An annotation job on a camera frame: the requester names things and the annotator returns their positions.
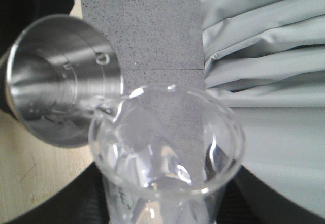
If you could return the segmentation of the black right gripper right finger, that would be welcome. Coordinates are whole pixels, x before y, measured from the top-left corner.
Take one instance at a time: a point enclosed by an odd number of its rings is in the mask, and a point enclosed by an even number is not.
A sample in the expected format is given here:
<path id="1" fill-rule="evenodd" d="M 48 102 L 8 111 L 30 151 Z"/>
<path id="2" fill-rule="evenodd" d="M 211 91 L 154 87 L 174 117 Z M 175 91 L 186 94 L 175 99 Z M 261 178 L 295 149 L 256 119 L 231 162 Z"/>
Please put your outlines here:
<path id="1" fill-rule="evenodd" d="M 271 171 L 263 182 L 242 167 L 225 189 L 218 223 L 324 223 L 324 179 Z"/>

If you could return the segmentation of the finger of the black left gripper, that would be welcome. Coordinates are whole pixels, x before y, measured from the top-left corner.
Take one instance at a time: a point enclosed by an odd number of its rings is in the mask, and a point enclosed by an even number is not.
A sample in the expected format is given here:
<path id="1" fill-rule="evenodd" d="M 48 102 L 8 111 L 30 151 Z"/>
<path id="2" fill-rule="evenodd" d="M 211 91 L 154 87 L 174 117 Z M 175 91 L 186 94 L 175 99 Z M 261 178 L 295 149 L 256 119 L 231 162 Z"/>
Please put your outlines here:
<path id="1" fill-rule="evenodd" d="M 1 110 L 13 112 L 5 98 L 8 52 L 19 34 L 34 21 L 54 14 L 69 14 L 74 0 L 1 0 Z"/>

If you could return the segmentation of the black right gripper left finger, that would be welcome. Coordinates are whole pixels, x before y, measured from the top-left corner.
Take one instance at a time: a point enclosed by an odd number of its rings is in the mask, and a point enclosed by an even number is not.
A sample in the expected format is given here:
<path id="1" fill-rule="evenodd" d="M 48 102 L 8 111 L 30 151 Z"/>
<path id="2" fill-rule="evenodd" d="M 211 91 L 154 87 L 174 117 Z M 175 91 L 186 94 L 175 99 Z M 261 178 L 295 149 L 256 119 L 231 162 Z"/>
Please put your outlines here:
<path id="1" fill-rule="evenodd" d="M 76 179 L 43 204 L 9 223 L 108 223 L 102 175 L 91 163 Z"/>

